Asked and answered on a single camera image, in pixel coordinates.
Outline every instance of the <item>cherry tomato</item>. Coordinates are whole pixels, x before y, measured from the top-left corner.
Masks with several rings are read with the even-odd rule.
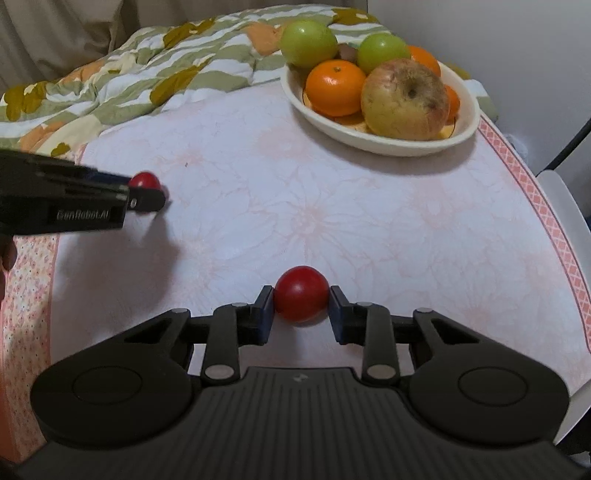
[[[130,187],[140,187],[143,189],[162,189],[158,177],[150,171],[142,171],[134,175],[127,185]]]
[[[277,280],[273,301],[285,320],[305,322],[328,306],[329,283],[312,267],[290,268]]]

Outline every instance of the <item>tangerine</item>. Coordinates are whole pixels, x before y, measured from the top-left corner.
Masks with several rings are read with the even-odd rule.
[[[327,60],[310,72],[306,94],[312,108],[328,116],[345,116],[361,110],[365,74],[346,60]]]
[[[438,77],[441,76],[441,67],[437,59],[422,47],[409,46],[410,57],[417,63],[425,65],[429,70],[432,70]]]
[[[445,90],[447,92],[447,97],[449,98],[449,115],[447,116],[447,123],[450,124],[456,119],[457,113],[460,111],[460,97],[449,85],[445,85]]]

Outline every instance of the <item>yellow apple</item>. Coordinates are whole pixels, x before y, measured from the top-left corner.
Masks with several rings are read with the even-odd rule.
[[[446,124],[449,99],[441,79],[426,66],[394,59],[382,63],[365,80],[361,110],[377,135],[433,140]]]

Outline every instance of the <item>green apple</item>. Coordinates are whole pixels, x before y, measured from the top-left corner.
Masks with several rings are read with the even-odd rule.
[[[369,75],[385,61],[410,57],[410,50],[402,38],[391,33],[374,33],[361,42],[357,52],[357,65]]]
[[[339,48],[335,34],[314,20],[298,20],[289,24],[279,42],[287,63],[310,69],[335,57]]]

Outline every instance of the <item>white wall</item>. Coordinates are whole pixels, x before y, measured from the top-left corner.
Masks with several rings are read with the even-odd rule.
[[[536,174],[591,116],[589,0],[368,0],[368,9],[480,80]],[[559,173],[591,213],[591,141],[575,153]]]

